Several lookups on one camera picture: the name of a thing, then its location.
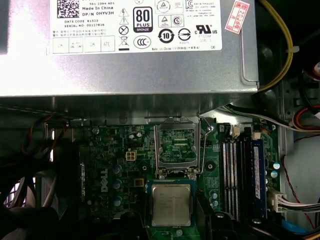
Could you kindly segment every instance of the red sticker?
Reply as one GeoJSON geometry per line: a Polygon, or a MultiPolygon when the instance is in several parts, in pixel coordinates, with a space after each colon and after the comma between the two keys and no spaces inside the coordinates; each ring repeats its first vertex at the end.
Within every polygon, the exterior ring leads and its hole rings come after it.
{"type": "Polygon", "coordinates": [[[228,21],[226,22],[224,29],[239,34],[242,28],[242,24],[244,23],[245,17],[247,15],[249,6],[249,3],[239,0],[234,1],[230,16],[228,18],[228,21]]]}

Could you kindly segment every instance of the warning label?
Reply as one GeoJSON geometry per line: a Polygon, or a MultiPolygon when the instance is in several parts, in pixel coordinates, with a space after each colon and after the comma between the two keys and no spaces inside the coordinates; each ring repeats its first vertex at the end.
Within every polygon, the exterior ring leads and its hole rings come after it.
{"type": "Polygon", "coordinates": [[[220,0],[51,0],[53,55],[217,51],[220,0]]]}

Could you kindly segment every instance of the ul logo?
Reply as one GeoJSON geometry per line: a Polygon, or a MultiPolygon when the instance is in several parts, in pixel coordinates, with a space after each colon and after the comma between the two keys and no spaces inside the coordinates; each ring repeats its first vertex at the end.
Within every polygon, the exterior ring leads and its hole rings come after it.
{"type": "Polygon", "coordinates": [[[137,36],[133,40],[133,44],[138,49],[146,49],[151,45],[151,39],[147,36],[137,36]]]}
{"type": "Polygon", "coordinates": [[[195,34],[216,34],[217,30],[211,30],[212,25],[196,25],[197,31],[194,31],[195,34]]]}

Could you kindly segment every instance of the white connector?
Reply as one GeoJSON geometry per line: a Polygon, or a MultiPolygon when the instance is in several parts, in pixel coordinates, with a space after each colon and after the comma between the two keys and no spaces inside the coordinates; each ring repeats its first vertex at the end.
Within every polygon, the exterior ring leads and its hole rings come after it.
{"type": "Polygon", "coordinates": [[[276,213],[287,212],[281,206],[279,206],[279,199],[281,199],[282,197],[286,199],[287,195],[273,188],[270,188],[267,192],[267,197],[266,197],[268,208],[270,208],[271,210],[274,210],[276,213]]]}

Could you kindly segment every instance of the ccc logo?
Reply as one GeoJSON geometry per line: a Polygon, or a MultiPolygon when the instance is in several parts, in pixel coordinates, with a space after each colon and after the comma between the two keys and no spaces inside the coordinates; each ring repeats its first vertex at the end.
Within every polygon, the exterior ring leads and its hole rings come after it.
{"type": "Polygon", "coordinates": [[[146,49],[151,45],[151,39],[147,36],[137,36],[133,44],[138,48],[138,49],[146,49]]]}

